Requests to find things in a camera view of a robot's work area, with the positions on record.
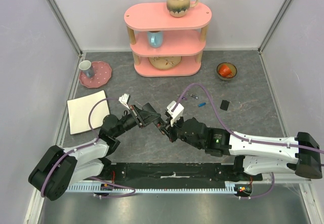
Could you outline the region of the black remote control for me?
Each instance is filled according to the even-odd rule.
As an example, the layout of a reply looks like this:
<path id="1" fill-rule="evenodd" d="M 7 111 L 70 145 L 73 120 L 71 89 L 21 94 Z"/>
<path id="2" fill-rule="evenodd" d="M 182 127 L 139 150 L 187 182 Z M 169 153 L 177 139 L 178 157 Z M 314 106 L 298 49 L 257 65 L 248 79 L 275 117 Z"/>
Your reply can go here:
<path id="1" fill-rule="evenodd" d="M 166 135 L 166 124 L 164 120 L 161 118 L 161 114 L 157 113 L 156 110 L 151 106 L 150 103 L 146 103 L 142 106 L 142 110 L 144 111 L 144 123 L 145 125 L 149 125 L 153 123 L 156 128 L 161 132 L 162 135 Z"/>

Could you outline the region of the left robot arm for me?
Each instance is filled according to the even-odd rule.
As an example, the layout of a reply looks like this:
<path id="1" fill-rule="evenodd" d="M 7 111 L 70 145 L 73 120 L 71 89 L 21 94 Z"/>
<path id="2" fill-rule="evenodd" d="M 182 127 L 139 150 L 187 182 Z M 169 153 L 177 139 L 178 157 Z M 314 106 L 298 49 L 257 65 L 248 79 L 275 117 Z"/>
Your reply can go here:
<path id="1" fill-rule="evenodd" d="M 151 123 L 157 128 L 164 125 L 150 103 L 142 108 L 131 105 L 121 118 L 107 115 L 95 139 L 75 147 L 50 147 L 30 173 L 28 182 L 42 197 L 55 201 L 76 182 L 92 176 L 106 180 L 111 175 L 107 156 L 119 146 L 118 137 L 136 126 L 144 128 Z"/>

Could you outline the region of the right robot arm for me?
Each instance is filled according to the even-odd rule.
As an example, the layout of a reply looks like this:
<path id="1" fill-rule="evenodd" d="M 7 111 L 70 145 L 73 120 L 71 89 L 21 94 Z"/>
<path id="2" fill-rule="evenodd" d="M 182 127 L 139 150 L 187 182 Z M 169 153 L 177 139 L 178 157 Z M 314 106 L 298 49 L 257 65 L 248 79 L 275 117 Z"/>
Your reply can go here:
<path id="1" fill-rule="evenodd" d="M 237 180 L 267 172 L 322 178 L 319 144 L 306 132 L 299 132 L 295 137 L 260 137 L 230 133 L 207 127 L 196 118 L 184 120 L 182 117 L 174 123 L 167 120 L 159 129 L 171 142 L 179 139 L 214 157 L 234 156 L 231 172 Z"/>

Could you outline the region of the black battery cover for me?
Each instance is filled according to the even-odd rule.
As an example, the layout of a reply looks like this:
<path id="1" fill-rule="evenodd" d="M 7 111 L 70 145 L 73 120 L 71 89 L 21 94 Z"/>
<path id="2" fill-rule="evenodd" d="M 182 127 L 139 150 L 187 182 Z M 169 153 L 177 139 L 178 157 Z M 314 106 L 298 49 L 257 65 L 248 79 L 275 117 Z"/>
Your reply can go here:
<path id="1" fill-rule="evenodd" d="M 229 104 L 230 102 L 228 100 L 222 100 L 221 105 L 220 105 L 220 109 L 227 111 L 229 108 Z"/>

